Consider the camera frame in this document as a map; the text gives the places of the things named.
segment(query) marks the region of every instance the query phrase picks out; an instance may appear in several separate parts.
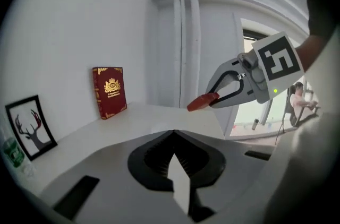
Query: white countertop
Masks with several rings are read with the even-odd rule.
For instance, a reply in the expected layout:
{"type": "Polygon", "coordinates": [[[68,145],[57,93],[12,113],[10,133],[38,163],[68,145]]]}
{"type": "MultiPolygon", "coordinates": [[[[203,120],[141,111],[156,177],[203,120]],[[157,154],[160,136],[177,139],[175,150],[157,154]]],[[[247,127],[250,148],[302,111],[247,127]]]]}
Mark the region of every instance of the white countertop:
{"type": "Polygon", "coordinates": [[[107,120],[96,120],[59,140],[58,146],[33,161],[35,176],[22,185],[36,195],[57,176],[95,151],[150,133],[187,130],[224,139],[212,111],[130,103],[127,110],[107,120]]]}

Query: person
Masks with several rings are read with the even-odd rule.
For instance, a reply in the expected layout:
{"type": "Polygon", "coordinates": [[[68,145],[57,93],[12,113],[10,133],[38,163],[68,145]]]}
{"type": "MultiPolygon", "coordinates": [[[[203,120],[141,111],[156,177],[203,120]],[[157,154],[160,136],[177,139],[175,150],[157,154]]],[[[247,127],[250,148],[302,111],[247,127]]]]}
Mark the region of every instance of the person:
{"type": "Polygon", "coordinates": [[[301,82],[296,82],[295,86],[295,93],[290,97],[290,103],[294,108],[294,113],[297,118],[299,118],[300,113],[303,109],[303,113],[301,114],[300,120],[298,125],[302,125],[303,123],[311,120],[312,118],[317,117],[318,115],[315,114],[312,110],[318,104],[316,101],[306,101],[303,94],[303,84],[301,82]]]}

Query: red book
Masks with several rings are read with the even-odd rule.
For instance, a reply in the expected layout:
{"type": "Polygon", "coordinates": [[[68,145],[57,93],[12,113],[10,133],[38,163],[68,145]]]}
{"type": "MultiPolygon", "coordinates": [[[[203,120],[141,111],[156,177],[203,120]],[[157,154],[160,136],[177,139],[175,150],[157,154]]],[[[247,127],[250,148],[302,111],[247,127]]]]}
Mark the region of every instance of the red book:
{"type": "Polygon", "coordinates": [[[94,67],[93,83],[100,117],[108,119],[127,108],[123,69],[121,67],[94,67]]]}

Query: black picture frame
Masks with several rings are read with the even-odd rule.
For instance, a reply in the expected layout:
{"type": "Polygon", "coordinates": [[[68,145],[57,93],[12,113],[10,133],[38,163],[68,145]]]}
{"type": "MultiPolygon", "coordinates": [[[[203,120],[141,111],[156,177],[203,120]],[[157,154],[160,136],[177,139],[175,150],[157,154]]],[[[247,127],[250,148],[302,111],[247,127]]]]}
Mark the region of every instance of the black picture frame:
{"type": "Polygon", "coordinates": [[[29,97],[29,98],[26,98],[26,99],[22,99],[22,100],[19,100],[19,101],[16,101],[16,102],[13,102],[11,104],[8,104],[5,106],[6,108],[6,113],[7,113],[7,116],[8,116],[8,119],[10,121],[10,124],[11,124],[11,127],[12,127],[12,130],[14,132],[14,135],[18,141],[18,143],[20,144],[22,150],[25,152],[26,156],[32,161],[34,160],[35,158],[39,157],[40,155],[44,154],[45,152],[49,151],[50,149],[54,148],[55,146],[57,146],[57,142],[54,140],[47,124],[46,124],[46,121],[45,121],[45,118],[44,118],[44,114],[43,114],[43,111],[41,109],[41,105],[40,105],[40,101],[39,101],[39,97],[38,95],[35,95],[33,97],[29,97]],[[20,133],[18,132],[18,125],[21,125],[20,124],[20,121],[19,121],[19,115],[14,119],[13,121],[13,116],[11,114],[11,109],[13,109],[14,107],[17,107],[17,106],[20,106],[20,105],[24,105],[24,104],[27,104],[31,101],[34,101],[35,104],[36,104],[36,107],[37,107],[37,111],[36,112],[35,110],[31,109],[31,114],[33,115],[33,117],[36,119],[37,121],[37,128],[34,129],[34,126],[32,126],[32,124],[29,125],[29,128],[30,130],[34,130],[34,133],[30,135],[30,132],[25,132],[25,133],[21,133],[21,136],[24,136],[26,137],[27,139],[30,139],[32,140],[32,137],[34,137],[33,139],[36,141],[36,139],[38,139],[38,142],[39,145],[36,145],[36,142],[34,142],[33,140],[33,143],[34,145],[36,146],[36,148],[38,149],[38,152],[32,154],[30,153],[26,146],[24,145],[24,143],[22,142],[22,137],[19,135],[20,133]],[[37,131],[39,130],[39,128],[43,126],[50,141],[48,142],[45,142],[45,143],[42,143],[40,141],[39,138],[37,138],[37,131]]]}

